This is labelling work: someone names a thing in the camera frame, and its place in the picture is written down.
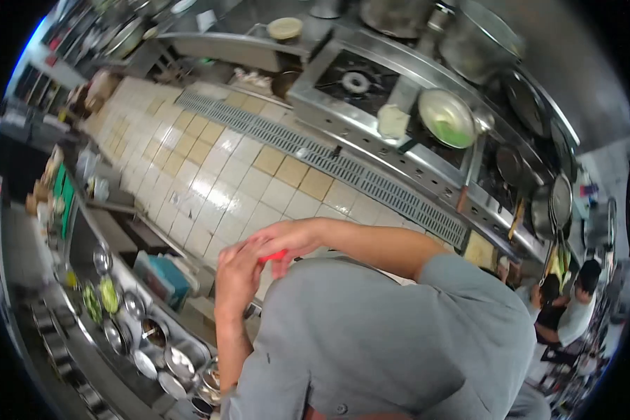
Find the stainless steel countertop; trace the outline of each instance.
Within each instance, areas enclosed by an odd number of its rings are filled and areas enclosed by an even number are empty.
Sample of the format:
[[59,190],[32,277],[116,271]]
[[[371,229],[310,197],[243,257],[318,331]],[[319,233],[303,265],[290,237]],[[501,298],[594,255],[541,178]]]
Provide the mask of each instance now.
[[[257,44],[287,54],[310,57],[333,28],[332,21],[308,14],[309,1],[243,0],[233,8],[210,0],[197,0],[180,15],[171,15],[159,24],[157,39],[173,38],[225,38],[237,42]],[[206,32],[200,32],[196,15],[212,9],[218,21]],[[280,44],[262,28],[279,18],[294,17],[303,21],[301,37],[288,44]]]

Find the gray drain grate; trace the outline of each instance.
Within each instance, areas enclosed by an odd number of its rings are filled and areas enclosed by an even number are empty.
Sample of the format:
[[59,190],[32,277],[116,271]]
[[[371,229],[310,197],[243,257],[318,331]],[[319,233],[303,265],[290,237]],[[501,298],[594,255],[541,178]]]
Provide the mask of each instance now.
[[[281,124],[192,91],[185,90],[175,103],[240,133],[248,134],[347,183],[455,248],[461,249],[464,245],[468,228],[462,221],[357,159],[344,155],[332,159],[330,156],[333,149],[313,138],[302,136]],[[307,153],[297,154],[302,149]]]

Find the gas burner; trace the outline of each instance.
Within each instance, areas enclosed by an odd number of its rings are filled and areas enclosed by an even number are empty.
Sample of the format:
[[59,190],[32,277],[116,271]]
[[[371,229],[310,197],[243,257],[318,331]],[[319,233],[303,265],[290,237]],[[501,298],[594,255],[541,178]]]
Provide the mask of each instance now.
[[341,85],[350,93],[357,95],[361,93],[367,93],[371,87],[369,79],[356,71],[349,71],[343,75],[341,79]]
[[398,78],[397,72],[342,50],[317,80],[315,89],[375,116]]

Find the stainless steel counter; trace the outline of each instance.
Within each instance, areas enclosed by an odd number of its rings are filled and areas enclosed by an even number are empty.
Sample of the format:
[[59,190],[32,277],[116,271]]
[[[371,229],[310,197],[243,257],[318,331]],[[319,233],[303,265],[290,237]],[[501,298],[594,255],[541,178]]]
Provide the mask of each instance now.
[[[157,39],[171,43],[185,56],[216,58],[277,72],[283,65],[268,52],[299,56],[307,63],[330,34],[331,21],[310,16],[310,6],[310,2],[296,0],[243,0],[227,9],[224,2],[197,0],[181,15],[160,23]],[[218,21],[206,32],[200,32],[196,15],[210,9]],[[282,17],[303,21],[300,38],[281,44],[268,36],[265,25]]]

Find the hand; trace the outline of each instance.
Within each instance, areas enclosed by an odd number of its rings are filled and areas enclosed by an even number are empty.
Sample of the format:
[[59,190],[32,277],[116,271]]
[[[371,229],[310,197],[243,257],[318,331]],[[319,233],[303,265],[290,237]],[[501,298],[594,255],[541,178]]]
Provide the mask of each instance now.
[[309,254],[322,246],[319,232],[323,229],[323,224],[326,224],[324,218],[285,220],[256,231],[248,240],[267,240],[260,250],[261,257],[287,249],[282,259],[273,260],[271,264],[273,278],[277,280],[287,274],[291,260]]
[[532,286],[529,300],[533,307],[541,309],[541,288],[538,284]]
[[244,240],[222,249],[215,278],[215,318],[240,319],[259,290],[261,240]]

